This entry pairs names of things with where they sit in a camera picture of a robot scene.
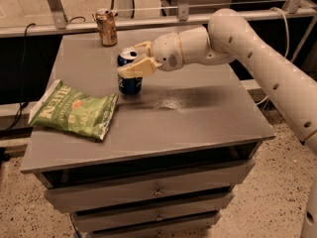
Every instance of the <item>desk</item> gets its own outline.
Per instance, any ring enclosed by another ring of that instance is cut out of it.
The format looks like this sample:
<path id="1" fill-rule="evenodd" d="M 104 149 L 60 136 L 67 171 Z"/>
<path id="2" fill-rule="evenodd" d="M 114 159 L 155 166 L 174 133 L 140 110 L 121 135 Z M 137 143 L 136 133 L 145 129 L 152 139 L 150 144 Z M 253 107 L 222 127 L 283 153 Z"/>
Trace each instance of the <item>desk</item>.
<path id="1" fill-rule="evenodd" d="M 56 78 L 87 94 L 118 91 L 120 50 L 192 27 L 64 36 Z M 273 131 L 227 64 L 192 64 L 143 79 L 142 93 L 120 94 L 102 143 L 37 127 L 21 166 L 47 187 L 46 199 L 92 237 L 154 237 L 209 227 Z"/>

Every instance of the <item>can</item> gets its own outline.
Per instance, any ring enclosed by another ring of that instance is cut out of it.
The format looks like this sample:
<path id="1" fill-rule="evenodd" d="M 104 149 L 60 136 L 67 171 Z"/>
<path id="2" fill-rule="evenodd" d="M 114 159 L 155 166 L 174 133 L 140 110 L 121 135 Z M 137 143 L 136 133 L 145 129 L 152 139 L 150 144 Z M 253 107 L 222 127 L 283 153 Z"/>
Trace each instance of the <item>can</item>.
<path id="1" fill-rule="evenodd" d="M 117 57 L 118 66 L 123 66 L 134 61 L 137 57 L 137 52 L 134 48 L 127 48 L 120 52 Z M 125 95 L 136 95 L 142 89 L 142 77 L 123 78 L 118 74 L 119 90 Z"/>
<path id="2" fill-rule="evenodd" d="M 106 47 L 116 45 L 118 42 L 117 28 L 111 10 L 106 8 L 98 9 L 96 12 L 96 21 L 101 45 Z"/>

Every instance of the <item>robotic arm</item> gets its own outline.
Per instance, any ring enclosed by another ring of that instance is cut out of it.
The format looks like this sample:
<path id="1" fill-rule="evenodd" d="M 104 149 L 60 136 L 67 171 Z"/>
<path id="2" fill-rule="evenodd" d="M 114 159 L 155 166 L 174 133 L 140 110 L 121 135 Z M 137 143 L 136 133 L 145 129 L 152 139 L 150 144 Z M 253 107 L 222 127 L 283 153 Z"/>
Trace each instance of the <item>robotic arm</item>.
<path id="1" fill-rule="evenodd" d="M 317 82 L 267 45 L 239 13 L 221 9 L 205 28 L 170 33 L 124 49 L 134 61 L 118 67 L 125 78 L 143 77 L 189 63 L 241 62 L 302 144 L 317 155 Z"/>

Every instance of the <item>floor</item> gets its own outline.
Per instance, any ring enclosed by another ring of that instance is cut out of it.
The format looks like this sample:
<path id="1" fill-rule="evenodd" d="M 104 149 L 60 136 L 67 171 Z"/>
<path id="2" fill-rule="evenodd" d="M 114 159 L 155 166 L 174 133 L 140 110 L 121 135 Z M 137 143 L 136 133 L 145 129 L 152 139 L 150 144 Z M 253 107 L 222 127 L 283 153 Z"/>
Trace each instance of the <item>floor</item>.
<path id="1" fill-rule="evenodd" d="M 0 0 L 0 27 L 22 26 L 34 20 L 39 24 L 52 22 L 44 0 L 19 1 L 16 6 L 17 0 Z M 30 1 L 41 6 L 34 7 Z M 69 17 L 79 13 L 88 16 L 95 10 L 95 6 L 89 7 L 93 0 L 63 1 Z M 299 143 L 274 108 L 264 111 L 264 117 L 276 138 L 259 148 L 254 156 L 256 166 L 245 181 L 235 187 L 235 197 L 221 211 L 218 223 L 207 231 L 193 230 L 172 237 L 299 237 L 310 186 L 317 174 L 317 158 Z M 45 189 L 34 176 L 20 173 L 22 158 L 12 158 L 3 163 L 0 170 L 0 237 L 74 237 L 69 215 L 60 214 L 44 199 Z"/>

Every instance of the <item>chip bag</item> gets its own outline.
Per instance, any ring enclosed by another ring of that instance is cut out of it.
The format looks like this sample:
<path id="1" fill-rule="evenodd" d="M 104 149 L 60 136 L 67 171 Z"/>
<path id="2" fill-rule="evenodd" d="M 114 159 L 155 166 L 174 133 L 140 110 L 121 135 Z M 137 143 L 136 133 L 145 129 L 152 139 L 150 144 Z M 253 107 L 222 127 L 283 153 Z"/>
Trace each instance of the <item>chip bag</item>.
<path id="1" fill-rule="evenodd" d="M 94 98 L 56 80 L 32 108 L 29 124 L 103 140 L 117 100 L 117 93 Z"/>

